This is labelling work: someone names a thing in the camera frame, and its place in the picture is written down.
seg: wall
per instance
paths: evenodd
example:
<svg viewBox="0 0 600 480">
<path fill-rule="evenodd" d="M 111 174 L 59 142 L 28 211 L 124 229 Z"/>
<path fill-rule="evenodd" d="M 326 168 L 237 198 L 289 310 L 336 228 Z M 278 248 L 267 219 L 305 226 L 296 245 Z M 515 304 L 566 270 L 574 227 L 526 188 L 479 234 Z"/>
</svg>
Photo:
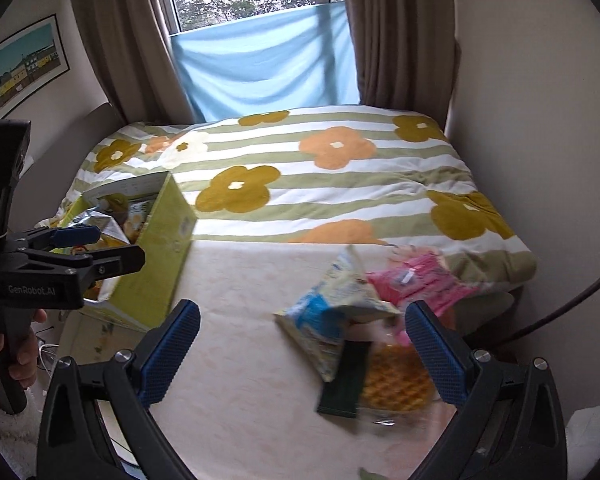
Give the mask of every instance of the wall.
<svg viewBox="0 0 600 480">
<path fill-rule="evenodd" d="M 6 118 L 31 120 L 27 155 L 37 159 L 78 118 L 107 99 L 96 80 L 75 23 L 70 0 L 14 0 L 0 20 L 0 41 L 56 13 L 70 70 L 30 96 Z"/>
<path fill-rule="evenodd" d="M 448 132 L 539 258 L 507 332 L 600 275 L 600 15 L 589 0 L 457 0 Z M 544 356 L 564 415 L 600 404 L 600 292 L 514 346 Z"/>
</svg>

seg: pink snack bag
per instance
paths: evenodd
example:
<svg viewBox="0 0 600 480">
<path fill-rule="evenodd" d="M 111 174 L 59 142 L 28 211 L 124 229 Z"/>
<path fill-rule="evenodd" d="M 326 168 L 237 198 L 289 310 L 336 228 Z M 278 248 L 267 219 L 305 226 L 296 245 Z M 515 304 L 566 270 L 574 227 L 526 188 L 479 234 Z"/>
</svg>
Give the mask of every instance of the pink snack bag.
<svg viewBox="0 0 600 480">
<path fill-rule="evenodd" d="M 463 285 L 433 252 L 412 256 L 395 267 L 368 272 L 367 279 L 378 291 L 381 300 L 389 301 L 404 313 L 410 303 L 423 300 L 441 317 L 456 301 L 473 294 L 477 288 Z M 395 338 L 404 346 L 411 340 L 404 331 L 404 317 L 396 326 Z"/>
</svg>

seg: green leaf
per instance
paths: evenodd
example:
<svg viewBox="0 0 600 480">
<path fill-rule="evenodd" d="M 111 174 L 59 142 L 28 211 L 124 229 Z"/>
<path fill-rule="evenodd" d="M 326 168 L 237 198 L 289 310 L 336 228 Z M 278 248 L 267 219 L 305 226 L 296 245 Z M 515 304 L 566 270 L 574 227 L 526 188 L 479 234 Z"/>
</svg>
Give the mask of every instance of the green leaf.
<svg viewBox="0 0 600 480">
<path fill-rule="evenodd" d="M 386 476 L 370 473 L 365 468 L 358 469 L 359 480 L 389 480 Z"/>
</svg>

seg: framed picture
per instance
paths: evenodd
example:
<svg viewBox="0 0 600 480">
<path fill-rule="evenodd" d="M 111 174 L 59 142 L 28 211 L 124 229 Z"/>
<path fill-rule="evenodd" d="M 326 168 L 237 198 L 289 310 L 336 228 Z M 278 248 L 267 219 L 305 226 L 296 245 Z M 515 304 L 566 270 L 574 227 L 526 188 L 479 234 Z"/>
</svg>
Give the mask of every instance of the framed picture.
<svg viewBox="0 0 600 480">
<path fill-rule="evenodd" d="M 53 14 L 0 42 L 0 119 L 69 70 Z"/>
</svg>

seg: striped duvet cover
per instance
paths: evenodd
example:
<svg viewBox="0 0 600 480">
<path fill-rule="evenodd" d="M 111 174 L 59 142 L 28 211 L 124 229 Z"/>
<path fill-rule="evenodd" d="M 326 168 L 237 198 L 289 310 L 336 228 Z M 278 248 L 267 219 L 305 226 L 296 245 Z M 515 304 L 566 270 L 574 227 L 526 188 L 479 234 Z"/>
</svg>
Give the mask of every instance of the striped duvet cover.
<svg viewBox="0 0 600 480">
<path fill-rule="evenodd" d="M 412 112 L 350 105 L 130 124 L 94 147 L 56 218 L 87 189 L 164 170 L 196 211 L 195 239 L 432 246 L 483 293 L 535 272 L 437 124 Z"/>
</svg>

